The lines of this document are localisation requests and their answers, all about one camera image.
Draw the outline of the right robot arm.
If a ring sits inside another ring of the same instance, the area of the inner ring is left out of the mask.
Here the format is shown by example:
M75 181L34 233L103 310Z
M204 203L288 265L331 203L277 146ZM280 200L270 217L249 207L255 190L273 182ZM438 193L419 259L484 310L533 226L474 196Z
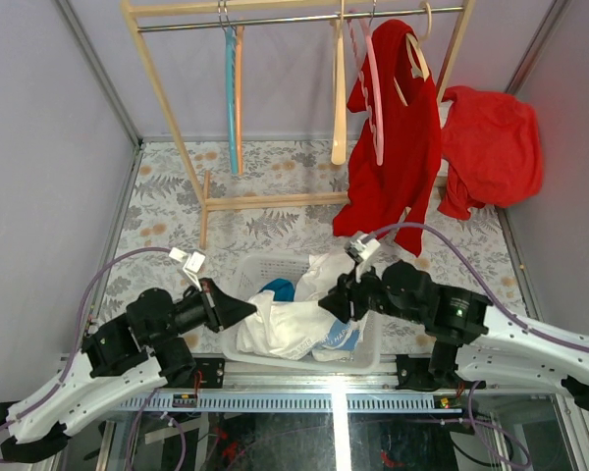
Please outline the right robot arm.
M487 296L440 285L399 261L378 275L351 271L318 302L342 322L375 312L420 325L435 343L427 378L558 393L589 411L589 336L505 312Z

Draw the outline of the pink wavy hanger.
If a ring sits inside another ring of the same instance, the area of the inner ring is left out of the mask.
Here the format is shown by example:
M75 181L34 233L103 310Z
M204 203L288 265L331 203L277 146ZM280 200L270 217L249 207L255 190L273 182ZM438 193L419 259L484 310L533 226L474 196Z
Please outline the pink wavy hanger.
M364 18L356 18L355 11L349 10L353 17L348 19L348 33L351 49L356 65L358 66L357 80L360 84L362 97L364 98L365 111L368 116L368 125L372 134L372 142L375 152L376 165L381 167L384 163L384 122L382 96L377 67L377 60L372 41L370 23L374 17L376 2L373 2L373 10ZM352 22L357 20L363 36L365 51L358 49L355 30Z

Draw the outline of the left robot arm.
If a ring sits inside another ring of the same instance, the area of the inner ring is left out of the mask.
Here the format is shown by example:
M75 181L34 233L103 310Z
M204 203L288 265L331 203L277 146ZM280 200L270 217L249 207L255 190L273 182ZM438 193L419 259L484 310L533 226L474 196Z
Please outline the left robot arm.
M139 393L184 387L196 362L183 336L204 326L227 330L254 314L253 304L204 278L179 300L150 288L120 316L85 338L64 370L17 402L0 402L3 460L37 463L63 450L95 419Z

